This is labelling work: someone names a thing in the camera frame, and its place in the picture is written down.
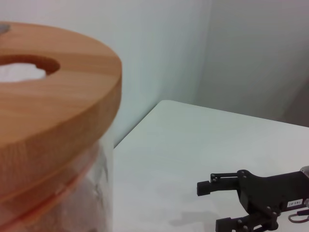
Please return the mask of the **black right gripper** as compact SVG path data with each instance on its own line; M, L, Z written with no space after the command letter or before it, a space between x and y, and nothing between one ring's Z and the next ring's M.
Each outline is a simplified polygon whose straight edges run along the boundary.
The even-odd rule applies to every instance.
M211 174L197 183L197 196L216 191L238 190L245 217L216 220L216 232L266 232L278 228L278 212L304 208L309 198L309 178L301 171L258 177L247 170Z

